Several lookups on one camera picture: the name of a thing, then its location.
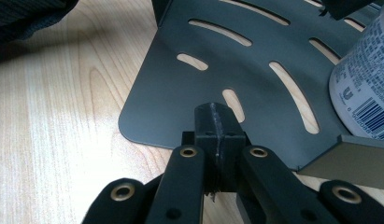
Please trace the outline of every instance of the black metal plate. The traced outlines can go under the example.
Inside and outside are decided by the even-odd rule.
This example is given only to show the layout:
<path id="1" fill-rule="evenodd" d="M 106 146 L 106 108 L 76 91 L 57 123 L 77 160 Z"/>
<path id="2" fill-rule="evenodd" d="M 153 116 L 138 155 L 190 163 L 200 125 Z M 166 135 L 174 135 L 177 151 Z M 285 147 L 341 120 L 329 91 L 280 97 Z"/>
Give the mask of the black metal plate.
<path id="1" fill-rule="evenodd" d="M 334 65 L 308 40 L 316 37 L 343 57 L 361 33 L 343 21 L 319 17 L 319 8 L 303 0 L 251 0 L 251 4 L 288 19 L 283 26 L 266 17 L 218 0 L 174 0 L 150 46 L 119 120 L 129 140 L 174 148 L 184 131 L 194 129 L 194 109 L 208 102 L 226 104 L 232 89 L 243 106 L 241 123 L 252 144 L 269 147 L 298 170 L 349 134 L 334 112 L 328 92 Z M 368 24 L 377 10 L 366 7 L 351 18 Z M 253 44 L 188 24 L 209 21 L 233 30 Z M 177 60 L 185 52 L 208 64 L 199 71 Z M 292 75 L 320 126 L 306 131 L 284 84 L 269 67 L 279 62 Z"/>

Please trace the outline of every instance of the light wood surface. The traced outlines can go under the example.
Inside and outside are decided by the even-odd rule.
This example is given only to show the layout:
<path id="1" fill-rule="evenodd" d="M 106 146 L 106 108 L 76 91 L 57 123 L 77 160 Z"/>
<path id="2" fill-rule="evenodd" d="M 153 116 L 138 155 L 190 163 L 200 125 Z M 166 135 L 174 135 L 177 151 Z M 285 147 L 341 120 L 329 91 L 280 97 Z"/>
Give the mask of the light wood surface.
<path id="1" fill-rule="evenodd" d="M 80 223 L 109 182 L 164 171 L 170 150 L 118 128 L 156 30 L 149 0 L 81 0 L 58 24 L 0 47 L 0 223 Z M 384 190 L 363 189 L 384 204 Z M 235 195 L 206 198 L 204 223 L 242 223 Z"/>

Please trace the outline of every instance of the plastic container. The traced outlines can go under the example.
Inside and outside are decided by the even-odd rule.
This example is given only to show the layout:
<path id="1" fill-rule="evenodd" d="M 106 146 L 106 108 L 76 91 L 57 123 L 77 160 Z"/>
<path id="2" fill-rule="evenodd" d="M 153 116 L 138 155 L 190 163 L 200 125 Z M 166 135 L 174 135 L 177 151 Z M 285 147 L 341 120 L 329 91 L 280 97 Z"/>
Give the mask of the plastic container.
<path id="1" fill-rule="evenodd" d="M 329 80 L 334 109 L 357 136 L 384 140 L 384 6 Z"/>

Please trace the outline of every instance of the wood grain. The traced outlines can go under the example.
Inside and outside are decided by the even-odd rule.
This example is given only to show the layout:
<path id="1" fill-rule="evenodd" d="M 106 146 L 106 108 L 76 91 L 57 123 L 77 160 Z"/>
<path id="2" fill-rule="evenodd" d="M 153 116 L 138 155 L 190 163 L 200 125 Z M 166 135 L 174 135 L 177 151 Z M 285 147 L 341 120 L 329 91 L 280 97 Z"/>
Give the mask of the wood grain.
<path id="1" fill-rule="evenodd" d="M 58 24 L 0 47 L 0 223 L 80 223 L 109 182 L 164 171 L 170 150 L 118 128 L 155 32 L 149 0 L 81 0 Z M 364 189 L 384 204 L 384 190 Z M 206 200 L 204 222 L 242 222 L 235 195 Z"/>

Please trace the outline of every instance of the barcode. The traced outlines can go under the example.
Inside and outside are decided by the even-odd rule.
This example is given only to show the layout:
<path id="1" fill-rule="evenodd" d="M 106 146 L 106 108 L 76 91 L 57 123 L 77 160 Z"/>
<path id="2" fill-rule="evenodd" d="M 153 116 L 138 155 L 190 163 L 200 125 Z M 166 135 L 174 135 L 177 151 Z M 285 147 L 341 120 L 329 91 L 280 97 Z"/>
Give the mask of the barcode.
<path id="1" fill-rule="evenodd" d="M 372 97 L 354 110 L 352 114 L 352 117 L 372 137 L 384 140 L 384 110 Z"/>

